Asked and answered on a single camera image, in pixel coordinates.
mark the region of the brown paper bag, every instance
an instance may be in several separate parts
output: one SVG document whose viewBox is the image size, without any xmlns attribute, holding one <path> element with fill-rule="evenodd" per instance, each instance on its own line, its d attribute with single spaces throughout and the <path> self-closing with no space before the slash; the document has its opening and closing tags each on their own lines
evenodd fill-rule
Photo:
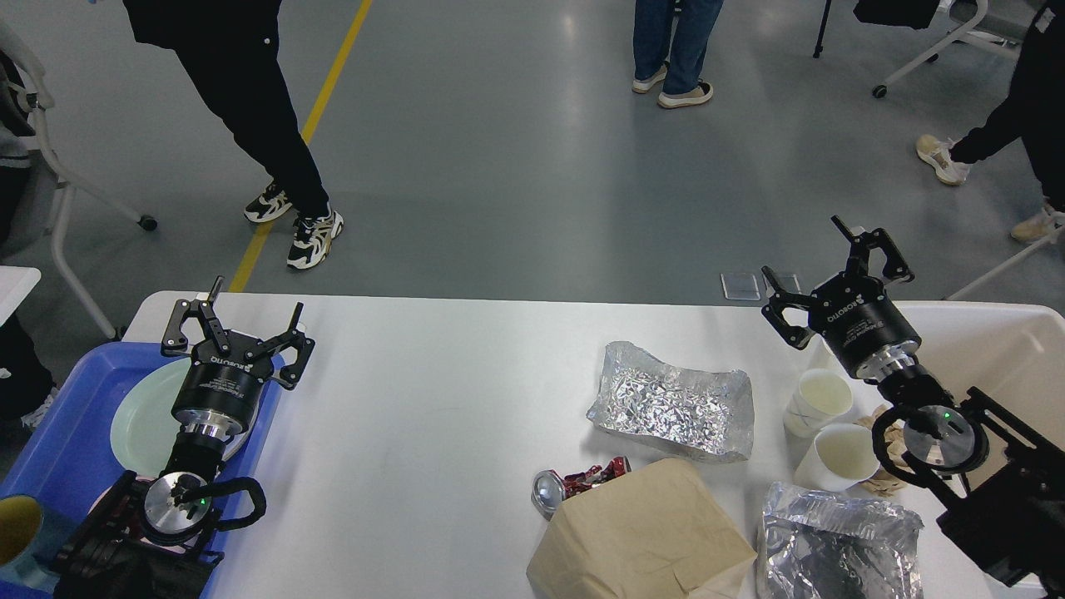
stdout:
<svg viewBox="0 0 1065 599">
<path fill-rule="evenodd" d="M 562 502 L 526 574 L 550 599 L 735 599 L 755 552 L 683 459 Z"/>
</svg>

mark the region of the crumpled aluminum foil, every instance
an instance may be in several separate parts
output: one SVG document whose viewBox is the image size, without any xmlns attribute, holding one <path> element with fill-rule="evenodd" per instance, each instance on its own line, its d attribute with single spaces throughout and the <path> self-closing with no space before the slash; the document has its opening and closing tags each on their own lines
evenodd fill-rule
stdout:
<svg viewBox="0 0 1065 599">
<path fill-rule="evenodd" d="M 921 599 L 922 527 L 901 505 L 773 483 L 758 535 L 758 597 Z"/>
<path fill-rule="evenodd" d="M 627 341 L 606 346 L 599 398 L 587 416 L 609 433 L 700 462 L 744 460 L 754 444 L 746 372 L 675 368 Z"/>
</svg>

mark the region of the yellow floor line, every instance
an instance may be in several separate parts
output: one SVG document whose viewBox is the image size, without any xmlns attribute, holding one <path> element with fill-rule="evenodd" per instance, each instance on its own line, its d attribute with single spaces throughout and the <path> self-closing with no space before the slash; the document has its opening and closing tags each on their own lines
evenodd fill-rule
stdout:
<svg viewBox="0 0 1065 599">
<path fill-rule="evenodd" d="M 351 21 L 351 27 L 347 30 L 347 35 L 344 36 L 344 43 L 341 44 L 340 50 L 337 51 L 337 58 L 333 59 L 333 64 L 329 67 L 329 75 L 326 76 L 326 82 L 322 85 L 322 91 L 318 92 L 317 99 L 314 100 L 314 108 L 311 109 L 311 114 L 307 117 L 307 123 L 304 124 L 304 130 L 300 131 L 304 141 L 308 145 L 310 145 L 311 140 L 314 137 L 314 131 L 318 128 L 322 114 L 326 111 L 329 97 L 332 96 L 337 81 L 340 79 L 340 74 L 344 70 L 344 64 L 347 63 L 347 56 L 351 53 L 351 46 L 355 45 L 355 38 L 358 37 L 359 30 L 362 29 L 362 22 L 366 20 L 366 13 L 373 3 L 374 0 L 362 0 L 362 5 L 359 6 L 359 12 L 356 13 L 355 20 Z M 263 245 L 266 244 L 266 237 L 273 228 L 273 222 L 262 223 L 256 227 L 256 233 L 252 236 L 251 242 L 248 243 L 248 248 L 244 250 L 244 258 L 241 259 L 241 264 L 236 268 L 236 273 L 233 275 L 227 291 L 233 293 L 244 291 L 244 286 L 248 284 L 248 279 L 251 278 L 251 271 L 255 270 L 256 262 L 259 261 L 259 254 L 262 253 Z"/>
</svg>

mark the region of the white chair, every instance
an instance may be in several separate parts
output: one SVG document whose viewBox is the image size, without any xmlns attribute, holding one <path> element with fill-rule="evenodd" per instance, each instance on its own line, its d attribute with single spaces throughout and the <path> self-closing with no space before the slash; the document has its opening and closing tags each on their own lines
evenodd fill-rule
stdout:
<svg viewBox="0 0 1065 599">
<path fill-rule="evenodd" d="M 899 70 L 887 76 L 879 85 L 872 88 L 874 98 L 887 95 L 887 86 L 905 77 L 918 66 L 934 62 L 939 52 L 954 42 L 964 42 L 982 50 L 994 52 L 1016 61 L 1020 55 L 1020 44 L 1025 41 L 1028 27 L 1035 18 L 1035 12 L 1042 5 L 1041 0 L 955 0 L 948 14 L 951 20 L 960 23 L 946 37 L 936 42 Z M 1002 42 L 987 39 L 984 33 Z"/>
<path fill-rule="evenodd" d="M 950 295 L 944 297 L 944 300 L 947 300 L 947 301 L 961 300 L 962 297 L 964 297 L 964 296 L 972 293 L 977 289 L 979 289 L 979 288 L 983 287 L 984 285 L 986 285 L 993 278 L 995 278 L 998 275 L 1000 275 L 1002 272 L 1004 272 L 1004 271 L 1006 271 L 1006 270 L 1009 270 L 1009 269 L 1011 269 L 1011 268 L 1019 264 L 1020 262 L 1025 261 L 1029 256 L 1031 256 L 1032 254 L 1038 252 L 1041 248 L 1043 248 L 1043 247 L 1045 247 L 1047 245 L 1050 245 L 1050 244 L 1058 243 L 1058 239 L 1062 236 L 1063 231 L 1065 231 L 1065 227 L 1059 227 L 1059 228 L 1054 229 L 1053 232 L 1051 232 L 1050 234 L 1044 237 L 1043 239 L 1041 239 L 1039 241 L 1033 243 L 1032 245 L 1029 245 L 1025 249 L 1021 249 L 1017 254 L 1013 255 L 1013 257 L 1009 258 L 1007 260 L 1005 260 L 1004 262 L 1002 262 L 1001 264 L 999 264 L 998 266 L 995 266 L 990 271 L 987 271 L 987 273 L 985 273 L 984 275 L 980 276 L 977 280 L 970 282 L 969 285 L 966 285 L 962 289 L 958 289 L 954 293 L 951 293 Z"/>
<path fill-rule="evenodd" d="M 0 248 L 0 256 L 13 254 L 27 245 L 28 242 L 39 239 L 43 234 L 50 236 L 52 260 L 55 262 L 60 275 L 103 335 L 109 339 L 117 340 L 121 337 L 122 331 L 111 324 L 103 310 L 100 309 L 100 306 L 93 300 L 85 286 L 70 269 L 64 255 L 63 243 L 70 224 L 73 199 L 78 190 L 83 190 L 111 206 L 146 231 L 155 229 L 158 226 L 155 218 L 147 214 L 138 214 L 132 208 L 109 197 L 85 178 L 60 162 L 52 149 L 48 135 L 48 120 L 45 117 L 45 112 L 55 106 L 45 87 L 45 69 L 33 52 L 2 20 L 0 20 L 0 51 L 14 61 L 19 70 L 29 77 L 34 87 L 34 91 L 31 92 L 19 82 L 10 80 L 6 74 L 0 76 L 0 111 L 9 116 L 16 115 L 18 119 L 22 119 L 23 113 L 28 113 L 30 118 L 23 120 L 26 127 L 20 131 L 13 132 L 19 136 L 34 135 L 39 147 L 38 151 L 31 152 L 32 179 L 27 185 L 26 196 L 16 212 L 14 225 L 18 228 L 12 227 L 12 238 L 4 243 L 4 247 Z M 50 206 L 49 215 L 47 218 L 42 218 L 43 206 L 46 206 L 44 204 L 46 200 L 49 203 L 47 206 Z"/>
</svg>

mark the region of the sneaker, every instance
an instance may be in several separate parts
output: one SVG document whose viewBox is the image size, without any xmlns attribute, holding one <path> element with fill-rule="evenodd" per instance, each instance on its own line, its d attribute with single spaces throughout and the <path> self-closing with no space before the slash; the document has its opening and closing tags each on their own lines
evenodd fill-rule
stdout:
<svg viewBox="0 0 1065 599">
<path fill-rule="evenodd" d="M 950 148 L 952 147 L 954 147 L 953 141 L 940 142 L 932 135 L 921 135 L 914 144 L 917 157 L 935 168 L 935 176 L 939 182 L 947 185 L 961 185 L 969 176 L 969 168 L 972 165 L 951 160 Z"/>
<path fill-rule="evenodd" d="M 289 266 L 304 271 L 316 266 L 329 255 L 332 240 L 344 228 L 344 217 L 335 210 L 321 218 L 296 218 L 296 233 L 289 249 Z"/>
<path fill-rule="evenodd" d="M 1047 204 L 1034 216 L 1014 227 L 1010 231 L 1010 237 L 1023 243 L 1033 243 L 1063 226 L 1065 226 L 1065 212 L 1059 212 Z"/>
<path fill-rule="evenodd" d="M 268 223 L 292 208 L 292 203 L 276 182 L 266 185 L 259 197 L 244 209 L 244 217 L 252 223 Z"/>
<path fill-rule="evenodd" d="M 699 80 L 699 85 L 687 94 L 658 94 L 658 106 L 662 108 L 682 108 L 705 104 L 714 97 L 714 85 Z"/>
<path fill-rule="evenodd" d="M 669 61 L 662 63 L 662 66 L 658 68 L 658 72 L 655 72 L 648 79 L 634 79 L 633 80 L 633 91 L 637 94 L 646 94 L 652 87 L 661 83 L 666 79 L 666 74 L 669 71 Z"/>
<path fill-rule="evenodd" d="M 45 401 L 37 406 L 37 409 L 19 419 L 22 421 L 22 426 L 29 428 L 30 431 L 36 431 L 37 426 L 40 426 L 40 423 L 45 420 L 45 416 L 48 414 L 48 410 L 51 409 L 52 403 L 55 402 L 55 394 L 59 392 L 59 389 L 52 387 L 52 390 L 48 392 L 48 396 L 46 396 Z"/>
</svg>

